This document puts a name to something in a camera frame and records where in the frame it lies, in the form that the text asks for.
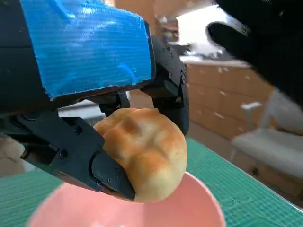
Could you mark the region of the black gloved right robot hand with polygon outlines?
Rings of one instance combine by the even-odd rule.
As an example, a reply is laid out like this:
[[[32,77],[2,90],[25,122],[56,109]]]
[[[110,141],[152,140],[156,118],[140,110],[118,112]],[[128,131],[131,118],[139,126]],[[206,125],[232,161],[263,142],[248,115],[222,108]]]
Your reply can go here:
[[[236,24],[212,22],[209,38],[269,84],[303,105],[303,2],[219,0]]]

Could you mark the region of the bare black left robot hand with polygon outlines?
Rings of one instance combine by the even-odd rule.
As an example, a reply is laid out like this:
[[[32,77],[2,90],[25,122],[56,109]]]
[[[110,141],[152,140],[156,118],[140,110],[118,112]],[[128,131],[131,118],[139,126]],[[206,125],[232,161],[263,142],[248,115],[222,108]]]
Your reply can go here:
[[[186,71],[139,15],[99,0],[0,3],[0,131],[21,159],[135,202],[187,167]]]

